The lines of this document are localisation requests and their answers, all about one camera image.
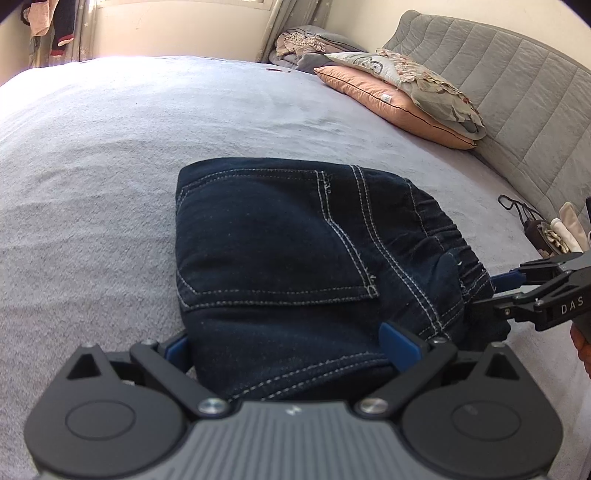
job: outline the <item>metal screw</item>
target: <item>metal screw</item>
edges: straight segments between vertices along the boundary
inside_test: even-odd
[[[359,409],[367,415],[380,415],[388,409],[388,402],[383,398],[364,398]]]
[[[205,415],[217,416],[226,412],[228,402],[221,398],[206,398],[199,403],[197,408]]]

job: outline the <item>gray upholstered headboard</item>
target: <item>gray upholstered headboard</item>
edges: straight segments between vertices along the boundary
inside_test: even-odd
[[[488,136],[474,150],[549,219],[566,200],[589,228],[591,71],[532,38],[409,10],[385,48],[467,94]]]

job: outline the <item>black circular cap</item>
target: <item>black circular cap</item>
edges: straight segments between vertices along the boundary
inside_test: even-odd
[[[142,472],[169,454],[186,429],[162,393],[120,381],[69,381],[46,391],[25,424],[39,469],[64,478],[109,479]]]
[[[73,408],[66,417],[70,431],[85,440],[111,440],[128,432],[135,423],[135,412],[114,400],[91,401]]]
[[[489,401],[462,405],[452,414],[452,422],[467,437],[487,441],[509,438],[521,424],[511,408]]]
[[[530,478],[558,454],[558,415],[533,381],[463,381],[409,403],[402,433],[414,453],[444,476]]]

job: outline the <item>jeans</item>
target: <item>jeans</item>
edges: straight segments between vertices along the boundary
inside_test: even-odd
[[[394,374],[384,321],[481,349],[488,273],[437,202],[383,171],[278,158],[183,168],[177,289],[197,377],[240,398],[361,396]]]

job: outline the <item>curtain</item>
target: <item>curtain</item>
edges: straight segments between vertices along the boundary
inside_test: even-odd
[[[285,30],[301,25],[324,27],[331,5],[332,0],[277,0],[271,10],[271,18],[256,61],[268,62],[277,37]]]

